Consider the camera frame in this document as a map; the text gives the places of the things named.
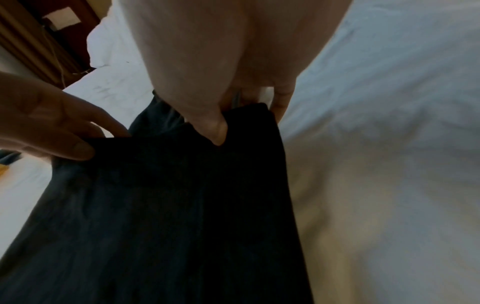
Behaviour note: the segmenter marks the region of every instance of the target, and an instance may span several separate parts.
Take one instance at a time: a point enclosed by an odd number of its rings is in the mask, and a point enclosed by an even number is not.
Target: dark fabric
[[[55,159],[0,261],[2,304],[313,303],[272,114],[225,114],[225,144],[153,100],[131,138]]]

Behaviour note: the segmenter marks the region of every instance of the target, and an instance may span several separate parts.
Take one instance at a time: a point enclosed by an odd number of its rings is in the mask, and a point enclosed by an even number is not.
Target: bare skin
[[[0,92],[2,149],[88,160],[95,151],[81,137],[104,137],[98,126],[129,136],[103,109],[42,81],[0,73]]]
[[[220,145],[235,92],[255,103],[274,87],[280,121],[298,75],[333,35],[351,0],[120,0],[153,86]]]

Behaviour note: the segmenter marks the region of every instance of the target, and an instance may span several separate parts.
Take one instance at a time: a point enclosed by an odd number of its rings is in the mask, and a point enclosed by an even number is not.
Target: bed
[[[480,302],[480,2],[357,0],[280,123],[317,303]],[[129,125],[152,86],[116,2],[66,91]],[[50,179],[0,181],[3,253]]]

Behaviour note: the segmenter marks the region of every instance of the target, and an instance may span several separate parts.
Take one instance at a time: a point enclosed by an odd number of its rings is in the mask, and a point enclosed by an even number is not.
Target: yellow object
[[[8,169],[8,166],[0,165],[0,176],[2,176]]]

